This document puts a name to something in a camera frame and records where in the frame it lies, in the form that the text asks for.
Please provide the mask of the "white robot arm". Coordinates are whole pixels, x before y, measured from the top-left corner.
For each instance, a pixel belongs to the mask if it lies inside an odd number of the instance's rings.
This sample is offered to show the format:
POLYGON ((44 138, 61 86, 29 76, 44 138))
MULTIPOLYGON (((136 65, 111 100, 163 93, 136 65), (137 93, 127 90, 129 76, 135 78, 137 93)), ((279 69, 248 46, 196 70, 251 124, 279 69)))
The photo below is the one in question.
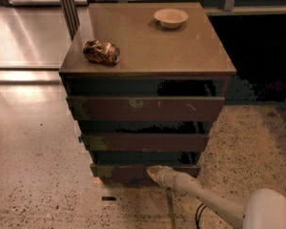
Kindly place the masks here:
POLYGON ((161 187, 200 200, 234 229, 286 229, 286 197, 275 190, 258 189, 241 204, 216 194, 196 178, 172 167, 151 166, 147 173, 161 187))

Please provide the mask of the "white and yellow gripper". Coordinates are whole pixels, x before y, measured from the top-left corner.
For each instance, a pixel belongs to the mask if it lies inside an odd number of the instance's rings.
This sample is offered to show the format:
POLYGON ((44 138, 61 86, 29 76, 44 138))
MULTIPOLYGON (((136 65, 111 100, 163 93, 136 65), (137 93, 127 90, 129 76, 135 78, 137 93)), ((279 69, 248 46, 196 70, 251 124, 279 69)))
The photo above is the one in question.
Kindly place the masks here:
POLYGON ((151 166, 147 168, 150 178, 162 187, 181 189, 184 187, 181 179, 181 172, 177 172, 168 166, 151 166))

